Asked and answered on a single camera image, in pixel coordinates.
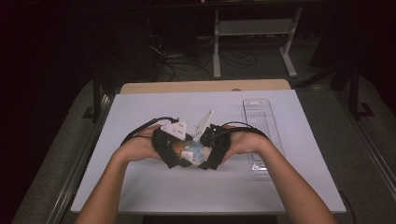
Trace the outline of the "clear plastic snack packet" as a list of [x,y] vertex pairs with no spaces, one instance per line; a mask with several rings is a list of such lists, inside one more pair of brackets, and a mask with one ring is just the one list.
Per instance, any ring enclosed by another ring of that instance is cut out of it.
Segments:
[[176,142],[172,145],[177,157],[188,160],[194,166],[198,166],[207,159],[206,148],[199,142],[192,140]]

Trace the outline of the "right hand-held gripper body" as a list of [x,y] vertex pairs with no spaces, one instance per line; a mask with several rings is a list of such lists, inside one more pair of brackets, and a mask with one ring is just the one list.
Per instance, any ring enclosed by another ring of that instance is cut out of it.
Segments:
[[202,137],[210,137],[212,139],[211,145],[205,147],[207,154],[206,161],[221,162],[231,144],[231,133],[225,127],[211,123],[213,114],[214,111],[209,110],[204,117],[194,125],[193,140],[201,144],[200,140]]

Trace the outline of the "person's left hand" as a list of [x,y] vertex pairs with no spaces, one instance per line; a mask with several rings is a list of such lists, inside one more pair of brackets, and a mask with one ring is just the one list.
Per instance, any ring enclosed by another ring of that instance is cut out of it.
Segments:
[[161,157],[151,143],[153,132],[159,125],[150,126],[139,132],[117,149],[117,155],[124,162],[142,161],[144,159],[157,159]]

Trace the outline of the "grey metal rail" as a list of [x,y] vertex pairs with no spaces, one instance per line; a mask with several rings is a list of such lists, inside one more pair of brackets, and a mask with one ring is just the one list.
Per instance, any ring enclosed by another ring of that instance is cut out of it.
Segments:
[[343,93],[336,91],[333,95],[337,99],[339,105],[346,112],[346,115],[355,130],[358,132],[361,141],[368,150],[369,158],[373,162],[375,169],[378,171],[381,178],[385,182],[385,185],[387,186],[392,198],[396,201],[396,175],[391,171],[389,165],[387,164],[383,155],[375,144],[375,141],[361,123],[362,118],[373,117],[374,112],[366,103],[361,103],[362,111],[358,110],[357,112],[353,112],[352,109],[349,107],[348,99]]
[[46,224],[61,224],[69,213],[113,99],[113,95],[104,94],[102,114],[96,122],[83,118],[86,108],[93,103],[92,97],[88,95],[79,95],[66,116],[50,151],[49,169],[60,187],[54,196]]

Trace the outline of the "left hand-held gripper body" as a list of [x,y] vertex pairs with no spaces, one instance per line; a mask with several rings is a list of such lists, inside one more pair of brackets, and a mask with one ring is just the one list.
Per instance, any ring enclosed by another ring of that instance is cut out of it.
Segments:
[[182,165],[181,152],[184,150],[186,133],[185,121],[163,125],[153,132],[151,143],[169,168]]

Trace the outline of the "clear plastic packaging tray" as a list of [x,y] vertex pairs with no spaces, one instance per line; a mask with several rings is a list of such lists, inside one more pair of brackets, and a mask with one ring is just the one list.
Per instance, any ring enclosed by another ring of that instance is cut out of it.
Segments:
[[262,131],[276,148],[284,153],[270,101],[267,99],[244,100],[243,109],[246,124]]

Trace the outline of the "person's right hand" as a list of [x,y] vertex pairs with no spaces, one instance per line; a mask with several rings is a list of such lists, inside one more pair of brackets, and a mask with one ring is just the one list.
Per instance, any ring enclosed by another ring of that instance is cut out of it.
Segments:
[[226,162],[234,154],[261,153],[270,143],[267,137],[251,132],[232,132],[231,144],[222,162]]

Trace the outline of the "black metal stand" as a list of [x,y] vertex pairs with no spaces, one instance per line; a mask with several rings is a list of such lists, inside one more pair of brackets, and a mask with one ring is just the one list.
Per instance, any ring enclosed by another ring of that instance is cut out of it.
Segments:
[[359,86],[360,73],[358,66],[353,63],[352,72],[349,82],[349,111],[356,120],[361,120],[364,117],[373,117],[375,114],[373,110],[366,103],[359,101]]
[[92,76],[92,106],[87,107],[83,118],[92,119],[93,122],[99,120],[102,114],[102,100],[104,97],[103,88],[100,82],[99,73],[95,71]]

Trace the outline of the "white metal desk frame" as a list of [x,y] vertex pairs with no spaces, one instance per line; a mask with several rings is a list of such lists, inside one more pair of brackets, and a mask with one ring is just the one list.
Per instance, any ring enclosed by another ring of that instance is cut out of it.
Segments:
[[302,8],[297,7],[294,14],[288,19],[264,19],[264,20],[232,20],[223,21],[219,18],[219,12],[215,11],[214,19],[214,52],[213,70],[214,79],[221,79],[219,62],[219,37],[235,35],[286,35],[286,43],[279,47],[283,63],[290,77],[297,77],[297,72],[290,59],[289,51],[296,33]]

